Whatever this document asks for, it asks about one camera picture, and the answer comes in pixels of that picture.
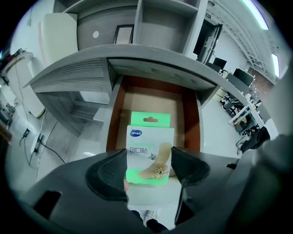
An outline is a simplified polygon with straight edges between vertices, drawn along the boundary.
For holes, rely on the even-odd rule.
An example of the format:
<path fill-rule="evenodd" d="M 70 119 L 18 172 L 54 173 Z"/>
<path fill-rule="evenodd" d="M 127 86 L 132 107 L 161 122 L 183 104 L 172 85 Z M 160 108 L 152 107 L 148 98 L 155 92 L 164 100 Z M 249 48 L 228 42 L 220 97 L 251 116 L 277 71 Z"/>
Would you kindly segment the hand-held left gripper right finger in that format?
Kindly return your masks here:
<path fill-rule="evenodd" d="M 210 166 L 203 160 L 189 153 L 172 147 L 171 166 L 181 184 L 179 204 L 175 216 L 175 225 L 191 219 L 200 210 L 196 202 L 195 192 L 210 173 Z"/>

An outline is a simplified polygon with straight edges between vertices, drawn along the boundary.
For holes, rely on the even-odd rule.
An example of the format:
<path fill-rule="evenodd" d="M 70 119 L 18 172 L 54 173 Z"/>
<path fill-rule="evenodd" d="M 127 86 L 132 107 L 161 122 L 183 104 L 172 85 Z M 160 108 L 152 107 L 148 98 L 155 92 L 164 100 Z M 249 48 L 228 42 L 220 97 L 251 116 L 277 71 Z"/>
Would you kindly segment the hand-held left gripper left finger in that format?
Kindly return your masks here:
<path fill-rule="evenodd" d="M 124 179 L 127 171 L 127 150 L 98 154 L 98 161 L 86 171 L 85 179 L 89 189 L 107 201 L 126 202 Z"/>

